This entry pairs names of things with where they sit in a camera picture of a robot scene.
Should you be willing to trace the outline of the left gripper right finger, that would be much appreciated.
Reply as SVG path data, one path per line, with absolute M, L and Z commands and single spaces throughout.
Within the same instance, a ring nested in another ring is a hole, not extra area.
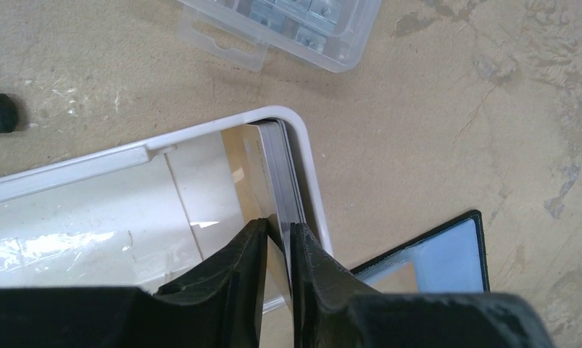
M 290 261 L 296 347 L 551 347 L 533 308 L 503 293 L 385 294 L 293 224 Z

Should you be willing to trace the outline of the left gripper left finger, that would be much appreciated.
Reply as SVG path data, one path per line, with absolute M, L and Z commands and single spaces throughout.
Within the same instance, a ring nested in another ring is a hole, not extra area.
M 150 294 L 138 287 L 0 288 L 0 347 L 258 347 L 266 219 Z

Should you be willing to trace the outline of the gold credit card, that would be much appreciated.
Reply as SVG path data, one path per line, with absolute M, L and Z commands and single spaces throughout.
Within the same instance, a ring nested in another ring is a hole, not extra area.
M 277 232 L 275 197 L 259 127 L 240 125 L 223 130 L 221 136 L 244 221 L 265 218 Z M 284 256 L 269 232 L 263 312 L 286 306 L 290 299 Z

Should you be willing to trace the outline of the black leather card holder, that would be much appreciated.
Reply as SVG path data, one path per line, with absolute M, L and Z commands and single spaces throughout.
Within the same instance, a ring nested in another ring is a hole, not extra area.
M 482 214 L 470 210 L 351 272 L 385 293 L 489 292 Z

